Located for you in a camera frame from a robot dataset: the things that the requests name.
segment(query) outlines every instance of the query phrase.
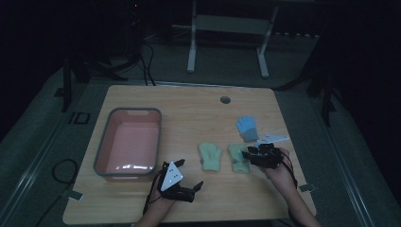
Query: human hand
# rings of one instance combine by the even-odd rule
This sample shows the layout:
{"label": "human hand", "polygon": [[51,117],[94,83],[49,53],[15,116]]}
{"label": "human hand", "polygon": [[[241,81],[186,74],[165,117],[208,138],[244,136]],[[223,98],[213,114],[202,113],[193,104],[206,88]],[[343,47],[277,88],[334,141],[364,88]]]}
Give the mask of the human hand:
{"label": "human hand", "polygon": [[[158,185],[159,181],[160,176],[156,179],[155,185]],[[151,193],[147,212],[138,220],[135,226],[157,226],[167,216],[171,207],[176,202],[174,200],[163,198],[156,187],[153,188]]]}
{"label": "human hand", "polygon": [[[279,149],[285,154],[283,158],[284,164],[292,168],[291,161],[288,159],[289,151],[284,148]],[[296,187],[294,186],[294,179],[292,178],[291,173],[283,164],[280,164],[277,168],[259,167],[259,169],[263,173],[265,173],[266,177],[271,180],[274,187],[284,198],[294,192],[297,192]]]}

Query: wooden table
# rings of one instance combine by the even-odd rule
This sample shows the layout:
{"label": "wooden table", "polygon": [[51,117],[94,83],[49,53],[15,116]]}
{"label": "wooden table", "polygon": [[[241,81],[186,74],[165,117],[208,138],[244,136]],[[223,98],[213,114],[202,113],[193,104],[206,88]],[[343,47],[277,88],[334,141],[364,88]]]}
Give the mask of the wooden table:
{"label": "wooden table", "polygon": [[[222,96],[231,99],[220,102]],[[190,202],[178,201],[164,222],[287,218],[288,208],[273,185],[251,166],[250,174],[232,171],[229,144],[244,143],[235,127],[240,116],[256,120],[259,136],[266,132],[288,134],[286,124],[270,89],[226,87],[112,86],[103,103],[82,161],[74,190],[81,201],[70,200],[63,215],[67,224],[136,222],[151,182],[109,183],[95,174],[93,163],[110,111],[117,107],[153,107],[162,112],[158,169],[163,161],[185,159],[180,167],[180,185],[192,187],[204,181]],[[198,144],[212,142],[223,152],[219,172],[201,168]],[[299,185],[305,177],[290,140],[276,144],[290,151]],[[301,193],[313,214],[316,208],[309,192]]]}

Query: gray floor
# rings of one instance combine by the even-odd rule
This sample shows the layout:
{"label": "gray floor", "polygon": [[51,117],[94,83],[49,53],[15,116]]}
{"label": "gray floor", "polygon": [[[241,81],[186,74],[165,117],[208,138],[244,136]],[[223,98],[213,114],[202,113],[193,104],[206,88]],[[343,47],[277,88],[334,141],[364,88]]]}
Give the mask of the gray floor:
{"label": "gray floor", "polygon": [[[149,44],[154,51],[150,69],[157,85],[180,83],[266,88],[297,78],[317,41],[308,37],[273,36],[266,54],[270,78],[262,79],[252,44],[218,47],[210,40],[202,39],[198,46],[196,71],[187,74],[187,37],[178,35],[172,44],[157,44],[152,39],[154,37],[148,39],[152,41]],[[148,61],[150,49],[144,47],[143,55]],[[145,85],[140,64],[120,72],[120,75],[129,81],[118,84]],[[49,79],[0,145],[0,220],[5,221],[5,226],[33,226],[64,190],[65,185],[52,178],[52,168],[67,158],[81,162],[107,89],[117,84],[95,74],[88,85],[74,83],[73,103],[67,113],[61,113],[62,100],[53,96],[62,85],[61,76],[59,71]],[[330,114],[331,127],[327,128],[320,117],[321,98],[307,97],[306,87],[307,82],[285,92],[276,92],[276,95],[306,180],[318,188],[312,192],[318,210],[317,219],[323,226],[400,226],[400,208],[350,114],[333,98],[337,111]],[[90,114],[88,124],[69,124],[73,112]],[[45,155],[43,159],[36,158],[41,155]],[[41,164],[40,168],[30,166],[32,161]],[[28,172],[38,174],[29,176]],[[73,169],[65,166],[59,173],[68,178]],[[26,176],[30,177],[30,182],[24,181]],[[18,184],[31,186],[30,190],[22,190]],[[13,194],[15,189],[21,193]],[[62,213],[66,203],[66,199],[58,201],[41,226],[65,226]],[[274,220],[271,224],[286,226],[283,222],[290,223],[285,219]],[[269,223],[262,220],[174,226],[217,225],[269,226]]]}

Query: table leg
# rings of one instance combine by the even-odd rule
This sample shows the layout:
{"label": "table leg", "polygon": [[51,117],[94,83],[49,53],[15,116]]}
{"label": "table leg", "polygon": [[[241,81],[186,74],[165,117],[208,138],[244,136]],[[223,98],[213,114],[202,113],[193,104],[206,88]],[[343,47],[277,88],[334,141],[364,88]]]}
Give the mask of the table leg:
{"label": "table leg", "polygon": [[192,1],[192,26],[191,26],[191,46],[189,47],[188,66],[186,71],[188,73],[195,72],[195,60],[197,57],[197,0]]}
{"label": "table leg", "polygon": [[257,58],[259,60],[260,73],[261,73],[262,78],[264,78],[264,79],[267,79],[269,77],[268,66],[266,65],[266,59],[265,59],[265,50],[268,45],[271,31],[273,29],[274,20],[276,18],[277,11],[278,11],[278,7],[275,7],[273,10],[273,13],[271,15],[271,18],[270,18],[270,24],[267,26],[267,29],[265,32],[265,39],[263,40],[262,45],[260,47],[256,48],[256,54],[257,54]]}

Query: circular hole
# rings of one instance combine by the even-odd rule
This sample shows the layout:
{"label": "circular hole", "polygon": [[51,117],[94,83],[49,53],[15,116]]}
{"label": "circular hole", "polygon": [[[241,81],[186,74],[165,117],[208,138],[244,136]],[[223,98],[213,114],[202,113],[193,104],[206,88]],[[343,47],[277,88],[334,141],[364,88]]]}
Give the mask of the circular hole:
{"label": "circular hole", "polygon": [[228,96],[222,96],[220,98],[220,101],[224,104],[229,104],[231,102],[231,99]]}

